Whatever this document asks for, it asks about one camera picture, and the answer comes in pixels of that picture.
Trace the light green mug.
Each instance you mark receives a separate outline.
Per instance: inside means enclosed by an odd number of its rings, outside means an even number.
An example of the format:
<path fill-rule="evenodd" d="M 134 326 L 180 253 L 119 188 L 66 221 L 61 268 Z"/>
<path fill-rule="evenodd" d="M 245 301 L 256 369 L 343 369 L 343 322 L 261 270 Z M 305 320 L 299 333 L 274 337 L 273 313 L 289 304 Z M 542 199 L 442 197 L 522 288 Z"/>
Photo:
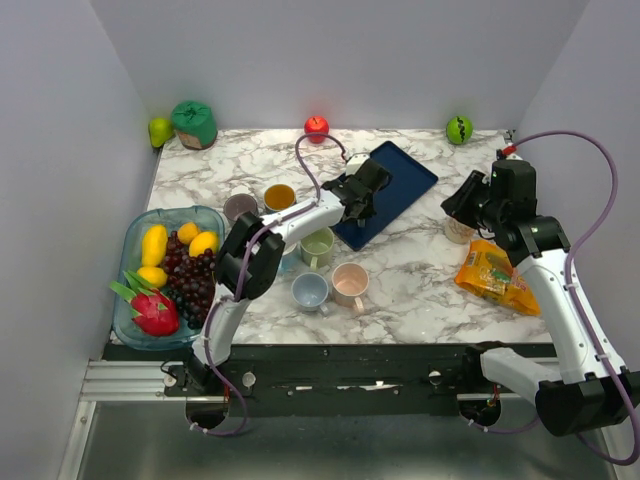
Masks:
<path fill-rule="evenodd" d="M 301 258 L 312 270 L 327 266 L 333 256 L 335 236 L 329 227 L 319 229 L 300 241 Z"/>

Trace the blue butterfly mug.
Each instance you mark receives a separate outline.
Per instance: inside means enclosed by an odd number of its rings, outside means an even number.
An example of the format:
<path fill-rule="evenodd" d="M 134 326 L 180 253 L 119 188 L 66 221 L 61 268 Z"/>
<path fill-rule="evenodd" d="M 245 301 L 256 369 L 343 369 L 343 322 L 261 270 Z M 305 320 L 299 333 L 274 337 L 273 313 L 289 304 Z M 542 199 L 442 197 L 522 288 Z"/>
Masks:
<path fill-rule="evenodd" d="M 265 190 L 263 202 L 267 213 L 280 212 L 296 204 L 296 193 L 289 185 L 274 184 Z"/>

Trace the pink ceramic mug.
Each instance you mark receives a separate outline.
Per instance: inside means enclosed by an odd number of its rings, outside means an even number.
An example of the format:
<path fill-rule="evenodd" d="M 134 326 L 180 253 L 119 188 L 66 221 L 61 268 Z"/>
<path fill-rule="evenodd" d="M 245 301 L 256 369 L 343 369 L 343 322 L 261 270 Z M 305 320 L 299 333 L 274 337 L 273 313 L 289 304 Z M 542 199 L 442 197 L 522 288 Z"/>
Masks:
<path fill-rule="evenodd" d="M 338 265 L 331 275 L 331 284 L 333 299 L 338 305 L 350 308 L 357 314 L 364 313 L 369 275 L 361 265 L 353 262 Z"/>

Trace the grey mug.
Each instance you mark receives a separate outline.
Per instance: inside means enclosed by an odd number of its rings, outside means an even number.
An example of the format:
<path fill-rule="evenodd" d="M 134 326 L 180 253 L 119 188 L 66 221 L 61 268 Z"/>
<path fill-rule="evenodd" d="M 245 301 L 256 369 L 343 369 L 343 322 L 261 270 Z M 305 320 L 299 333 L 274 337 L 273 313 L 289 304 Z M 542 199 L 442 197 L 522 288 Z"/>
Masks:
<path fill-rule="evenodd" d="M 314 272 L 300 274 L 291 285 L 291 293 L 302 311 L 328 315 L 329 285 L 323 276 Z"/>

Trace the purple ceramic mug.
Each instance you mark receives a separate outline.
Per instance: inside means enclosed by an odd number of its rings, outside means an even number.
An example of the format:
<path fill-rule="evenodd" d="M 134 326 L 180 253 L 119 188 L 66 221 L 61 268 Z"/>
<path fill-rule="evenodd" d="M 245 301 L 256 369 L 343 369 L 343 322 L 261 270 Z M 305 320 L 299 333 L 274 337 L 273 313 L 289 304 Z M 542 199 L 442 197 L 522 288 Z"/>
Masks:
<path fill-rule="evenodd" d="M 244 213 L 258 215 L 258 203 L 252 195 L 246 193 L 234 194 L 226 200 L 223 206 L 223 213 L 229 225 L 233 226 L 236 220 Z"/>

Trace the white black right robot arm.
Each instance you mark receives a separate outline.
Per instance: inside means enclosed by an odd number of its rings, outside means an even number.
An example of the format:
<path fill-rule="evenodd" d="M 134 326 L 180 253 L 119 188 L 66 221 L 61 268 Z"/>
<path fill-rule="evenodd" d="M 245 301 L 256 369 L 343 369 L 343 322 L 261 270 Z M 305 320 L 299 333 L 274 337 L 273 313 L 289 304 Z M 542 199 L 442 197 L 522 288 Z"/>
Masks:
<path fill-rule="evenodd" d="M 493 383 L 534 405 L 554 436 L 617 425 L 639 403 L 639 375 L 607 341 L 577 274 L 559 221 L 537 214 L 536 171 L 523 160 L 497 160 L 489 175 L 474 170 L 441 204 L 457 222 L 493 233 L 541 310 L 559 366 L 543 367 L 500 342 L 467 350 L 460 379 L 480 392 Z"/>

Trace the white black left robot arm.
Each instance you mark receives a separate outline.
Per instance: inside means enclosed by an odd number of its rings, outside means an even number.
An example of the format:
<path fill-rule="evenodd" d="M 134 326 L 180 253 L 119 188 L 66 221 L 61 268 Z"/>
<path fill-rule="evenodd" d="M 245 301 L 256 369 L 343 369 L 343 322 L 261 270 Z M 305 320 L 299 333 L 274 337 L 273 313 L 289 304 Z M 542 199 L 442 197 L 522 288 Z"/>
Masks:
<path fill-rule="evenodd" d="M 220 387 L 218 366 L 229 359 L 250 303 L 274 283 L 285 248 L 322 228 L 373 217 L 374 197 L 391 179 L 386 168 L 367 159 L 351 175 L 316 184 L 314 196 L 285 210 L 236 220 L 216 255 L 214 300 L 185 363 L 187 382 L 197 393 Z"/>

